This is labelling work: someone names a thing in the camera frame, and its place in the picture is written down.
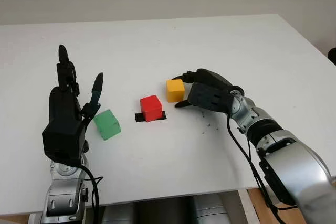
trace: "table surface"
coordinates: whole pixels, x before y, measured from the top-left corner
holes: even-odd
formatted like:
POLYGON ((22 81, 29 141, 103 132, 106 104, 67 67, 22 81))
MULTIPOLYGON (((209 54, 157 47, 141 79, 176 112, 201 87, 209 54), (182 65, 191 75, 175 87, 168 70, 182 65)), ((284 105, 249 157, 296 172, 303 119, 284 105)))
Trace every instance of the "table surface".
POLYGON ((80 104, 104 72, 100 112, 111 109, 121 125, 107 141, 93 122, 86 133, 90 169, 104 176, 102 204, 256 186, 225 115, 166 102, 165 81, 197 68, 243 87, 336 174, 336 67, 278 15, 8 25, 0 26, 0 214, 43 209, 51 178, 41 133, 59 44, 75 64, 80 104), (135 122, 139 99, 152 94, 167 120, 135 122))

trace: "red cube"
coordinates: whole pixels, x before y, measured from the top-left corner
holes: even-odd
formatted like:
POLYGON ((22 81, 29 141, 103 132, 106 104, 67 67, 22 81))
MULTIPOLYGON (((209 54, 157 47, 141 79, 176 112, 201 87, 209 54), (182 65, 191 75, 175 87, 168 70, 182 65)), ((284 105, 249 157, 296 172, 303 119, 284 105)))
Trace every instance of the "red cube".
POLYGON ((146 122, 162 117, 162 104, 156 95, 140 99, 140 107, 146 122))

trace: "robotic arm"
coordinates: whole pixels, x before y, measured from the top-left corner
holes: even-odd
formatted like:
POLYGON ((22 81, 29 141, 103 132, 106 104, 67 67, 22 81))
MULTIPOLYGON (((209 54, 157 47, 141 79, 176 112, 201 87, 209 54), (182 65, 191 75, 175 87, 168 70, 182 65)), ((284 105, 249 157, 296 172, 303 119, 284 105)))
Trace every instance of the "robotic arm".
POLYGON ((82 222, 88 189, 84 185, 88 174, 94 188, 96 207, 94 222, 98 222, 98 189, 90 170, 85 152, 89 150, 84 139, 90 121, 100 108, 98 103, 103 83, 103 73, 98 74, 92 88, 92 97, 83 109, 77 96, 74 64, 69 61, 63 45, 59 46, 57 64, 59 86, 54 87, 49 97, 49 124, 42 133, 45 154, 52 160, 50 165, 51 186, 47 193, 41 219, 43 224, 82 222))
POLYGON ((218 74, 198 69, 174 79, 193 84, 188 99, 177 103, 177 108, 194 105, 224 112, 228 126, 229 118, 235 120, 239 131, 256 148, 265 180, 281 202, 297 205, 308 224, 336 223, 336 188, 327 166, 312 149, 256 107, 240 87, 218 74))

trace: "green cube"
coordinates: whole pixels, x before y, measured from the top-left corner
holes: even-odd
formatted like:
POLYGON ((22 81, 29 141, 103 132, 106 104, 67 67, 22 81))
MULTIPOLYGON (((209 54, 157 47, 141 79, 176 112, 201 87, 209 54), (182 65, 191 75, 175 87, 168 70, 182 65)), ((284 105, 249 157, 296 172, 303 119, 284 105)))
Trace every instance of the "green cube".
POLYGON ((121 132, 120 125, 111 110, 105 110, 93 118, 101 137, 104 140, 121 132))

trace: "yellow cube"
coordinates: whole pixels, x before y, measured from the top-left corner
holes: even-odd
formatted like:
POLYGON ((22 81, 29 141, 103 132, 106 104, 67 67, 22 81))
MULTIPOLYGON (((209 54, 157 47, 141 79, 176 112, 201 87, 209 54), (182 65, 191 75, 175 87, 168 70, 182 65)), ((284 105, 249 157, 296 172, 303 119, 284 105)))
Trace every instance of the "yellow cube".
POLYGON ((181 79, 169 80, 166 83, 167 102, 181 102, 184 97, 184 85, 181 79))

